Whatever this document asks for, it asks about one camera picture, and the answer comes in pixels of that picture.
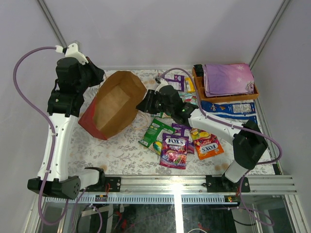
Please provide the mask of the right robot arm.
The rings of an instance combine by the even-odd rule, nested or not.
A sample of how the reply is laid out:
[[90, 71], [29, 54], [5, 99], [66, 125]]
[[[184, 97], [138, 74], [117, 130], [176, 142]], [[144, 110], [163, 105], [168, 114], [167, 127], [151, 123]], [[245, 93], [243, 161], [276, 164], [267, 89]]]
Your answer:
[[236, 124], [215, 115], [209, 115], [201, 107], [183, 102], [171, 85], [148, 90], [136, 106], [139, 111], [157, 114], [164, 112], [179, 124], [197, 128], [220, 137], [233, 146], [234, 160], [221, 177], [220, 187], [230, 192], [242, 184], [242, 176], [252, 170], [268, 145], [258, 125], [249, 120]]

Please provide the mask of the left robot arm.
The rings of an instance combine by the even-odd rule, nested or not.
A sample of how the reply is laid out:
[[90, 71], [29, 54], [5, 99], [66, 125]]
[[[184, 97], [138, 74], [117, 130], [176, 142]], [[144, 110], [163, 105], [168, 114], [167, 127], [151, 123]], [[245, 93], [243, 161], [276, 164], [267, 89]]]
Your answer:
[[44, 197], [74, 200], [82, 189], [102, 191], [106, 187], [104, 170], [87, 167], [70, 176], [68, 159], [70, 140], [77, 125], [83, 94], [89, 87], [103, 82], [104, 71], [86, 57], [79, 61], [65, 57], [57, 61], [57, 79], [48, 100], [49, 127], [44, 158], [37, 177], [29, 179], [27, 188]]

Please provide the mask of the blue chips bag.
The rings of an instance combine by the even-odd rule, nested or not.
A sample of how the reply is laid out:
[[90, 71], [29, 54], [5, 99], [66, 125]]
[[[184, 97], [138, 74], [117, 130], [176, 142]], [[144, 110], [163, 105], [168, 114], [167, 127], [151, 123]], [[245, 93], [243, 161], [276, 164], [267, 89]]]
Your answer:
[[222, 118], [233, 119], [237, 122], [246, 123], [251, 120], [257, 123], [255, 104], [248, 103], [227, 103], [216, 104], [208, 101], [201, 101], [203, 110]]

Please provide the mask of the red paper bag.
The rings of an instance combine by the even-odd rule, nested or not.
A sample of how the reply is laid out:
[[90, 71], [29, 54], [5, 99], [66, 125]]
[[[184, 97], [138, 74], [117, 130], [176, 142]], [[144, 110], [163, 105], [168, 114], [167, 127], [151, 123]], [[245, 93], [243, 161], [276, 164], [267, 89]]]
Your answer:
[[108, 140], [133, 122], [146, 91], [138, 76], [117, 71], [106, 79], [78, 123], [94, 138]]

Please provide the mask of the purple snack packet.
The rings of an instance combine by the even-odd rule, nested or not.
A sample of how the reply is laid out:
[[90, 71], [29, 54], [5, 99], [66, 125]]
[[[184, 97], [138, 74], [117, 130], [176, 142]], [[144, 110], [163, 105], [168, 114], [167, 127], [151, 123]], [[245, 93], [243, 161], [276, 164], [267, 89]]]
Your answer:
[[185, 125], [177, 124], [177, 123], [172, 123], [172, 127], [175, 129], [174, 135], [178, 136], [183, 136], [183, 137], [188, 137], [188, 153], [194, 154], [194, 144], [193, 140], [191, 137], [191, 127], [187, 127]]
[[177, 91], [185, 91], [185, 76], [184, 75], [178, 75], [178, 74], [171, 74], [167, 73], [164, 76], [164, 79], [167, 81], [167, 83]]

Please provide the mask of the colourful snack packet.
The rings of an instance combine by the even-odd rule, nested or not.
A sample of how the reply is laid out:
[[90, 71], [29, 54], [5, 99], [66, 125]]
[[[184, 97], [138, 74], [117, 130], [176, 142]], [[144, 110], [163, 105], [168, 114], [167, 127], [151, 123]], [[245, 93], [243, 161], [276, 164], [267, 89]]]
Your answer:
[[159, 164], [169, 168], [186, 169], [188, 141], [187, 136], [163, 133]]

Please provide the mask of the yellow snack packet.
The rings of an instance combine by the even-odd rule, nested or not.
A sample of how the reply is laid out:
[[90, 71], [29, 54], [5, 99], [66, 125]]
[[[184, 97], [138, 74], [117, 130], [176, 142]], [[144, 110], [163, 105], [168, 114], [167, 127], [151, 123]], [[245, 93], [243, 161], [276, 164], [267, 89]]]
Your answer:
[[187, 93], [195, 92], [195, 88], [190, 77], [185, 77], [185, 89]]

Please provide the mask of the orange Fox's candy bag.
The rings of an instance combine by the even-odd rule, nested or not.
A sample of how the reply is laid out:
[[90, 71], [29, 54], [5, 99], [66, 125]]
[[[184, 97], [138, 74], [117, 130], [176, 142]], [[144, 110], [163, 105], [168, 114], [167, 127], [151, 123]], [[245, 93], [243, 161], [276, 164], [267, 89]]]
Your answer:
[[204, 160], [224, 153], [224, 149], [217, 136], [196, 128], [192, 128], [190, 135], [199, 160]]

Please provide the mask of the green white snack packet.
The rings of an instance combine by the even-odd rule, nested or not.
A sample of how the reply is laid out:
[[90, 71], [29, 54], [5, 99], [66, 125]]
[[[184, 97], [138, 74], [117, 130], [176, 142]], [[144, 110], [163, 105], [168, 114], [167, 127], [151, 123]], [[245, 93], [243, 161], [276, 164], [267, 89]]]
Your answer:
[[180, 92], [179, 96], [183, 102], [188, 102], [194, 105], [198, 105], [197, 96], [193, 93]]

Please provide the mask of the green yellow snack bag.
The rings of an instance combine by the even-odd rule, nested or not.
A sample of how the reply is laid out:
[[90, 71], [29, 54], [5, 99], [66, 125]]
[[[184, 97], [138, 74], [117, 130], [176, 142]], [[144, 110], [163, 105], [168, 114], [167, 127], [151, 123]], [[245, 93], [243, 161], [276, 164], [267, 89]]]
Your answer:
[[157, 117], [157, 118], [171, 118], [170, 115], [166, 114], [165, 112], [160, 112], [156, 114], [151, 114], [152, 117]]

